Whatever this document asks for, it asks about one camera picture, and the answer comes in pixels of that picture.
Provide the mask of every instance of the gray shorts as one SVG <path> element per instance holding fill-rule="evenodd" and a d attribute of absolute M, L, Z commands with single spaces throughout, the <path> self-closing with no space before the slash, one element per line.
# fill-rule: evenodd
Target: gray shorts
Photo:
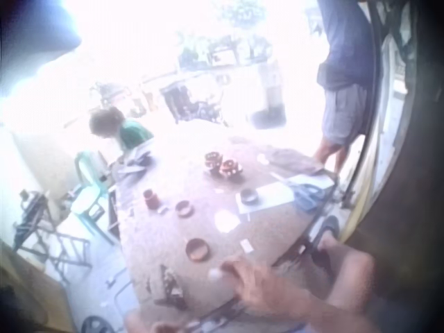
<path fill-rule="evenodd" d="M 351 85 L 338 91 L 325 90 L 324 138 L 332 144 L 349 146 L 364 123 L 367 89 Z"/>

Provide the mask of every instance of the brown hair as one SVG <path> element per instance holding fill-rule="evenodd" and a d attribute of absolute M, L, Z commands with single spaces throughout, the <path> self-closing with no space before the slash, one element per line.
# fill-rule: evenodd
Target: brown hair
<path fill-rule="evenodd" d="M 99 110 L 92 114 L 89 120 L 91 133 L 99 137 L 113 136 L 125 120 L 123 113 L 112 106 L 107 110 Z"/>

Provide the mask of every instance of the child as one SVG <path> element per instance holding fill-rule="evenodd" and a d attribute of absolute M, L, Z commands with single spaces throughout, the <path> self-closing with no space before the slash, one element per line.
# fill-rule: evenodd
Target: child
<path fill-rule="evenodd" d="M 130 151 L 153 137 L 153 134 L 138 122 L 125 119 L 123 113 L 114 106 L 93 113 L 89 128 L 92 134 L 99 137 L 114 137 L 123 152 Z"/>

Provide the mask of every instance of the speckled tabletop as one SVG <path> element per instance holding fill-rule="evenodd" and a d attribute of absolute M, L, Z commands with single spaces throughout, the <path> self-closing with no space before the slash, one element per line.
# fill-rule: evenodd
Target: speckled tabletop
<path fill-rule="evenodd" d="M 191 121 L 177 126 L 173 133 L 156 137 L 146 147 L 153 158 L 148 171 L 117 182 L 121 245 L 142 311 L 144 307 L 151 314 L 154 311 L 148 301 L 146 281 L 163 264 L 176 272 L 184 289 L 189 310 L 182 316 L 192 318 L 209 313 L 233 297 L 228 286 L 208 280 L 211 268 L 226 257 L 243 253 L 240 242 L 244 239 L 254 249 L 247 254 L 250 259 L 271 265 L 288 251 L 313 219 L 313 215 L 299 212 L 293 203 L 249 216 L 239 214 L 236 193 L 275 182 L 270 171 L 284 177 L 294 174 L 259 163 L 257 156 L 272 148 L 235 136 L 223 126 Z M 210 151 L 236 159 L 244 168 L 241 179 L 232 182 L 211 176 L 204 166 L 204 154 Z M 163 214 L 148 210 L 143 197 L 146 189 L 153 189 L 169 209 Z M 187 219 L 178 217 L 174 210 L 181 200 L 189 200 L 195 209 Z M 185 245 L 193 238 L 209 244 L 211 255 L 207 261 L 195 263 L 187 257 Z M 168 309 L 153 315 L 153 320 L 177 317 L 176 310 Z"/>

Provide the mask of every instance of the green shirt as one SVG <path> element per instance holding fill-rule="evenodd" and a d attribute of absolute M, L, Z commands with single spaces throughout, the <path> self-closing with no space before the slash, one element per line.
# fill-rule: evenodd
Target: green shirt
<path fill-rule="evenodd" d="M 125 120 L 119 129 L 117 141 L 123 151 L 131 149 L 143 144 L 153 137 L 153 133 L 143 127 L 136 121 Z"/>

